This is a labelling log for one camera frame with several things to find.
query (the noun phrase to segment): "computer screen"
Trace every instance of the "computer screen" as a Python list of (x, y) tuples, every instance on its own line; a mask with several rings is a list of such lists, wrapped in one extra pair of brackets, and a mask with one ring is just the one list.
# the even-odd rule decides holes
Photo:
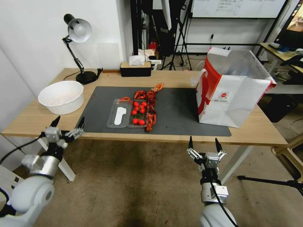
[(286, 21), (275, 43), (303, 48), (303, 0), (300, 0)]

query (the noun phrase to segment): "white paper bag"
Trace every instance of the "white paper bag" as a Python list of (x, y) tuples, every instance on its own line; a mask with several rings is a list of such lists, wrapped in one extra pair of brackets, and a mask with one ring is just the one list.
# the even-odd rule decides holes
[(276, 82), (248, 50), (211, 48), (196, 86), (199, 122), (239, 128)]

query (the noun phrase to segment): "bag handle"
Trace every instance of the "bag handle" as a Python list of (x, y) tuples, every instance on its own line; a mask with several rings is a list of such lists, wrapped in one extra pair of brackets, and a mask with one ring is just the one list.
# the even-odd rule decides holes
[(200, 80), (201, 76), (203, 75), (203, 73), (205, 73), (205, 76), (207, 77), (208, 71), (206, 69), (202, 69), (201, 72), (200, 72), (200, 74), (199, 74), (199, 76), (197, 76), (196, 78), (192, 77), (190, 79), (190, 85), (192, 87), (195, 87), (197, 85), (197, 83), (199, 82), (199, 80)]

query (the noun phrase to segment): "desk lamp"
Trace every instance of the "desk lamp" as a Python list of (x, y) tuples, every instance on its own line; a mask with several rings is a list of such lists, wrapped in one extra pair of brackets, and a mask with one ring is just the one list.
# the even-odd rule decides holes
[(74, 53), (69, 47), (69, 43), (74, 41), (76, 43), (83, 43), (90, 37), (92, 33), (91, 25), (82, 19), (76, 19), (71, 14), (66, 14), (64, 16), (64, 21), (67, 24), (68, 36), (63, 38), (63, 42), (66, 44), (67, 49), (70, 51), (71, 55), (74, 58), (77, 66), (80, 69), (80, 73), (76, 77), (76, 81), (81, 84), (89, 84), (98, 79), (98, 76), (91, 71), (84, 71), (84, 66), (78, 58), (75, 57)]

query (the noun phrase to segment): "tissue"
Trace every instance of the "tissue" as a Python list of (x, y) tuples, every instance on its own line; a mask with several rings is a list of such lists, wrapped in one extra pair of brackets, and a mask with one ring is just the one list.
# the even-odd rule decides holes
[(129, 57), (128, 64), (138, 66), (138, 65), (144, 65), (144, 62), (145, 62), (144, 56), (134, 55)]

